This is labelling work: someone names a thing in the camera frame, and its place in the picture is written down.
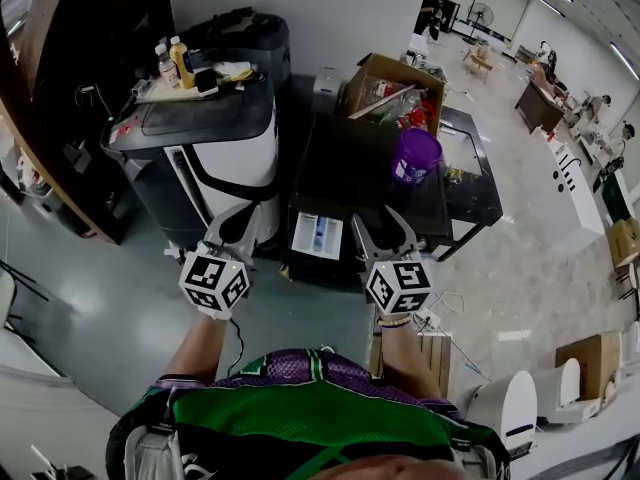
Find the red plastic item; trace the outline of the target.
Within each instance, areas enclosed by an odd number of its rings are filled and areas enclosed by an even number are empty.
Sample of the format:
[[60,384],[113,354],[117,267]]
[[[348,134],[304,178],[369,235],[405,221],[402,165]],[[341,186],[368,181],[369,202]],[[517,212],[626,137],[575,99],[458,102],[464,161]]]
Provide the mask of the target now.
[[407,114],[407,120],[410,127],[427,129],[432,117],[435,116],[435,108],[427,104],[417,105]]

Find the white chair with black legs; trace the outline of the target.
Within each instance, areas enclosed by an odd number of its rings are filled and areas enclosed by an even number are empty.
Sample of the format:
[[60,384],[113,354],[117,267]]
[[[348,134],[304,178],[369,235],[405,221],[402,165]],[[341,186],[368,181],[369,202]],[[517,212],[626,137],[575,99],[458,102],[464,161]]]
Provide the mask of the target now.
[[10,266],[5,261],[0,260],[0,328],[11,332],[14,329],[8,321],[11,318],[20,320],[18,315],[11,313],[19,285],[22,285],[40,299],[46,302],[49,301],[49,298],[36,288],[37,282],[34,279]]

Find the detergent drawer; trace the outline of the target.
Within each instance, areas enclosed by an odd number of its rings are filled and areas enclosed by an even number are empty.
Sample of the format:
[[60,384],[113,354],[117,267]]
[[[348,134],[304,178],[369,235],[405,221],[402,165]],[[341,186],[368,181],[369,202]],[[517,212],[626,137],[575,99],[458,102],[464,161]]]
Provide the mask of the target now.
[[343,222],[337,219],[300,212],[291,249],[321,259],[340,258]]

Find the white counter island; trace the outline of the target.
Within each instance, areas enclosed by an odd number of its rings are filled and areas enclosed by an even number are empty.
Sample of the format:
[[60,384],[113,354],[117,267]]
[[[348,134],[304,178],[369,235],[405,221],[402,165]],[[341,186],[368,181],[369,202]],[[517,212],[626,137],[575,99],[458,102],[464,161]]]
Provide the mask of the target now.
[[603,222],[581,159],[561,141],[544,139],[540,160],[540,209],[549,244],[578,252],[604,235]]

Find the brown wooden desk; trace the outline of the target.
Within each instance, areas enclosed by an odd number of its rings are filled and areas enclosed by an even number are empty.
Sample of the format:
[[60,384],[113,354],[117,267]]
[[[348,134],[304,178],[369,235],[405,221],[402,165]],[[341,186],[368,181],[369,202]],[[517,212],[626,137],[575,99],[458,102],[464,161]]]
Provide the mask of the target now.
[[527,84],[514,109],[521,113],[530,133],[540,127],[550,134],[564,116],[563,109],[533,81]]

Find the person's left forearm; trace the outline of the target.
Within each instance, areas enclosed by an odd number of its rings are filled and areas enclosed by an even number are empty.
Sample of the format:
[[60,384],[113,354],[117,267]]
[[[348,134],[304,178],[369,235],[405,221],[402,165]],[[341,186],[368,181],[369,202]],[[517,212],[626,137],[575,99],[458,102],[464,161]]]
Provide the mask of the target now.
[[165,371],[187,376],[205,384],[215,380],[228,322],[198,313]]

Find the white and yellow papers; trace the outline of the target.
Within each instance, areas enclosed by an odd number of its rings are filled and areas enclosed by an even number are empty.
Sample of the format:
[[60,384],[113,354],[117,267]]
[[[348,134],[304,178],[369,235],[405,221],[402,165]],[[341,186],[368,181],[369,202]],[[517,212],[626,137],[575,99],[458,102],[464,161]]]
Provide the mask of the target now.
[[250,62],[217,62],[213,65],[216,81],[219,85],[242,82],[254,75],[255,70]]

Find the open cardboard box with clutter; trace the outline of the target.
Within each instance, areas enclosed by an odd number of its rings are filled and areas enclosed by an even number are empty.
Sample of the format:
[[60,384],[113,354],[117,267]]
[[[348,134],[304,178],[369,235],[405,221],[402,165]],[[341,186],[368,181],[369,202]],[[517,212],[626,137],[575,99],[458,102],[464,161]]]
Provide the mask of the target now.
[[355,75],[345,86],[338,104],[338,112],[342,115],[351,115],[365,108],[366,83],[377,80],[400,84],[403,88],[414,86],[415,89],[424,89],[432,93],[434,95],[433,111],[426,117],[426,126],[431,133],[438,132],[444,100],[444,83],[403,61],[377,53],[368,54],[358,63]]

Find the person's right forearm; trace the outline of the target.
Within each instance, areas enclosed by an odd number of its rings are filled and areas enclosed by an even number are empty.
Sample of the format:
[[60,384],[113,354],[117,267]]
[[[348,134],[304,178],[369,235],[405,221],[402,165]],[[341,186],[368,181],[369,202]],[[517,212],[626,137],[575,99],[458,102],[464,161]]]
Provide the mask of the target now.
[[412,316],[378,316],[383,353],[383,377],[389,384],[417,399],[440,398],[437,381],[421,357]]

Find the green and purple jersey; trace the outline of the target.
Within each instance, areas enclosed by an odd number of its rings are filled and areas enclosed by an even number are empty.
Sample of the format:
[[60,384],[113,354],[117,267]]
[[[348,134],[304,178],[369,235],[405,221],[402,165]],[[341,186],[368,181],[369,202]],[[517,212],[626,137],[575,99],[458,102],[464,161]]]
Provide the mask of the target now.
[[167,397],[164,422],[187,480],[308,480],[383,455],[451,460],[474,477],[510,480],[494,431],[330,352],[273,352],[210,385],[165,375],[151,392]]

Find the purple plastic bucket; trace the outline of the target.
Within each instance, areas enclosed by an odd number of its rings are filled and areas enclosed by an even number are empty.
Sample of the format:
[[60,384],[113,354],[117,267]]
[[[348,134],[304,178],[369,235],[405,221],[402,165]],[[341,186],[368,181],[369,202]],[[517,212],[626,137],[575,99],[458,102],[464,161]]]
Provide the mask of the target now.
[[398,182],[417,186],[442,157],[441,143],[431,132],[421,128],[404,129],[396,142],[392,175]]

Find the small white device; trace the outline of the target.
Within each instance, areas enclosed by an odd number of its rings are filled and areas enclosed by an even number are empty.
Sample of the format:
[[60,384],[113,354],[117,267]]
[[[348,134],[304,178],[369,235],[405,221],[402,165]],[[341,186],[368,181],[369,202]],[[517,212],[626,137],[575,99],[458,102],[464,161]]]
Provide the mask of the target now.
[[312,90],[312,111],[318,115],[335,112],[342,88],[342,76],[331,67],[323,67],[317,74]]

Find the wooden stick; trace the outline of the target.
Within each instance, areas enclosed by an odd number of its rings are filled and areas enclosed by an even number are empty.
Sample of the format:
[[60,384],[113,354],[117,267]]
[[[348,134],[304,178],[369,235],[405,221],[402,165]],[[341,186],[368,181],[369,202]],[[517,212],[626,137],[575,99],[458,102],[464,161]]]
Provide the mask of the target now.
[[360,119],[361,117],[364,117],[365,115],[373,112],[374,110],[386,105],[387,103],[390,103],[391,101],[399,98],[400,96],[402,96],[405,93],[413,90],[414,88],[415,88],[414,85],[409,85],[408,87],[405,87],[405,88],[403,88],[403,89],[401,89],[401,90],[399,90],[399,91],[397,91],[397,92],[395,92],[395,93],[393,93],[393,94],[391,94],[389,96],[386,96],[386,97],[380,99],[379,101],[377,101],[375,103],[372,103],[369,106],[366,106],[366,107],[364,107],[364,108],[362,108],[362,109],[350,114],[348,116],[348,118],[351,119],[351,120]]

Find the dark grey machine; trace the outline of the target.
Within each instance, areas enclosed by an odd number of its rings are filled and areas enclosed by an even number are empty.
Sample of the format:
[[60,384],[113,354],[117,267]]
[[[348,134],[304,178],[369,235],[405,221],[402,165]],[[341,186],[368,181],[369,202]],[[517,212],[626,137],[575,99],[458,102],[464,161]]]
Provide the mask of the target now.
[[181,38],[192,66],[215,69],[218,83],[231,81],[223,67],[245,62],[255,78],[271,84],[277,99],[287,94],[291,56],[289,27],[283,18],[252,7],[237,8],[185,30]]

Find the black and white machine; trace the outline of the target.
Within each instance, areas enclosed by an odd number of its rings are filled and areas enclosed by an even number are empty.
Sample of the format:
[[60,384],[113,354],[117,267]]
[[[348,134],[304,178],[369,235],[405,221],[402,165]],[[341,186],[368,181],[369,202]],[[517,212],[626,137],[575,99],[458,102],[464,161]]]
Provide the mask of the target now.
[[100,145],[181,249],[194,248],[214,219],[245,202],[262,207],[258,244],[279,230],[277,109],[264,76],[204,98],[132,100]]

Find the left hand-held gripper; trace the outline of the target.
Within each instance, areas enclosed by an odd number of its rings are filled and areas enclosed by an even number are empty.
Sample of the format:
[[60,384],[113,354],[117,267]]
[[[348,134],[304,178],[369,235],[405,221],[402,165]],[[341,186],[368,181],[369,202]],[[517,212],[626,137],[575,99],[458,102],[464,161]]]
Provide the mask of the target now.
[[262,221],[262,206],[241,203],[213,219],[188,252],[179,287],[187,301],[214,320],[229,321],[250,288],[249,271]]

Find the black standing fan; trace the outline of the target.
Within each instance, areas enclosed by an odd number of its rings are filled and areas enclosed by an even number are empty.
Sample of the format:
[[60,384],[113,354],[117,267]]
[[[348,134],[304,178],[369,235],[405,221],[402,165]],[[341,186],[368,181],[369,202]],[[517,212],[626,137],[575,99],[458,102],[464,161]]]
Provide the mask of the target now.
[[493,23],[494,13],[491,8],[481,2],[474,2],[468,12],[468,21],[470,22],[471,31],[464,38],[464,41],[468,44],[475,44],[476,39],[473,34],[477,29],[489,29],[490,25]]

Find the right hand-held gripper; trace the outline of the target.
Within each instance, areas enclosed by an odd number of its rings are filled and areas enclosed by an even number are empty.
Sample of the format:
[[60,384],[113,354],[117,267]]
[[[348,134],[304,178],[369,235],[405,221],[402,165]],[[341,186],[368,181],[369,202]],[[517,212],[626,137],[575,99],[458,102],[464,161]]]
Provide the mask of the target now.
[[383,315],[415,313],[434,291],[433,275],[422,259],[416,234],[392,207],[384,205],[387,220],[393,222],[392,251],[380,250],[363,219],[354,213],[351,228],[365,272],[363,291]]

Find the black washing machine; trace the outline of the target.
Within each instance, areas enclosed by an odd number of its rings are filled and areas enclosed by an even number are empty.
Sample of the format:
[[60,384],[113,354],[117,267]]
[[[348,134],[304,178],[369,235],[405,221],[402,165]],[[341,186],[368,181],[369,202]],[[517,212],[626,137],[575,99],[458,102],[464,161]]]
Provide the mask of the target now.
[[401,230],[386,215],[390,207],[433,251],[452,238],[444,177],[434,168],[416,187],[397,181],[392,162],[400,136],[397,129],[338,116],[315,118],[289,199],[288,226],[300,213],[336,219],[343,224],[338,259],[324,259],[289,249],[285,264],[293,281],[358,292],[364,264],[351,228],[359,215],[375,244],[401,244]]

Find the dark brown wooden shelf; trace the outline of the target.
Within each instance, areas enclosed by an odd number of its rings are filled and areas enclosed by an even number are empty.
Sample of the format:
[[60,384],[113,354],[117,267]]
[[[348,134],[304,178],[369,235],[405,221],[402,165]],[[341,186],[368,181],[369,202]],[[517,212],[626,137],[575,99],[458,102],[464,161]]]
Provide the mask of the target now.
[[82,230],[115,244],[128,183],[101,136],[173,30],[170,0],[0,0],[0,115]]

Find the black table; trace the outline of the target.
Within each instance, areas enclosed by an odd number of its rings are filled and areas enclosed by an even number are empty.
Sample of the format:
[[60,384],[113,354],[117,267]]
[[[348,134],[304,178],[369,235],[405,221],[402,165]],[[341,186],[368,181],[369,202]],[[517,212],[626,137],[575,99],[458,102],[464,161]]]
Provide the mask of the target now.
[[444,106],[441,111],[438,138],[443,145],[443,174],[448,166],[464,171],[462,182],[449,183],[445,178],[445,200],[453,223],[470,228],[459,238],[443,240],[446,249],[437,261],[442,263],[467,245],[481,231],[503,217],[497,184],[483,140],[471,114]]

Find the light wooden board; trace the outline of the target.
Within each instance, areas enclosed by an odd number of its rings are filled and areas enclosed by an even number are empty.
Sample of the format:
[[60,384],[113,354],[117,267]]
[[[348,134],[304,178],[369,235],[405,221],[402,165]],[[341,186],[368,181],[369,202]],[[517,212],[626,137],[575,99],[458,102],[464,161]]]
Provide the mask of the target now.
[[244,91],[244,82],[225,83],[217,88],[199,92],[196,87],[184,89],[180,85],[170,88],[162,78],[139,80],[131,89],[134,102],[137,104],[159,103],[169,101],[196,101],[211,96],[222,95],[225,90]]

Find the wooden stool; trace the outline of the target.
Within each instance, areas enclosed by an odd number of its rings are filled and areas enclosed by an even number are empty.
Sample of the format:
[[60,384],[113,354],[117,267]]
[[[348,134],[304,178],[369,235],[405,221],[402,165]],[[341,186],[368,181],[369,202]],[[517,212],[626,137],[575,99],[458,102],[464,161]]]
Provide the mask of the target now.
[[485,46],[470,46],[463,57],[463,66],[468,75],[472,72],[481,74],[484,83],[494,70],[489,50]]

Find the white power strip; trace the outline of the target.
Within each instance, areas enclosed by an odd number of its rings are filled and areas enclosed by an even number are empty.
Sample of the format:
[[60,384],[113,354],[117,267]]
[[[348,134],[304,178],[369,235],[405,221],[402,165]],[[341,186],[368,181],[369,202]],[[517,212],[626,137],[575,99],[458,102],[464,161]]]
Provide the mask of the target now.
[[412,327],[418,334],[438,332],[440,324],[441,318],[430,309],[417,311],[412,316]]

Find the yellow plastic bottle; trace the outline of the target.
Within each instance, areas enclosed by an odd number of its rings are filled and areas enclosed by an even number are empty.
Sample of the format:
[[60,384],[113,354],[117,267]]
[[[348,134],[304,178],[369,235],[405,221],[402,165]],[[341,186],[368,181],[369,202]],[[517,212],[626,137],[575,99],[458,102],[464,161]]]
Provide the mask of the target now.
[[178,70],[181,86],[184,89],[194,88],[195,75],[190,64],[189,50],[178,35],[170,39],[169,56]]

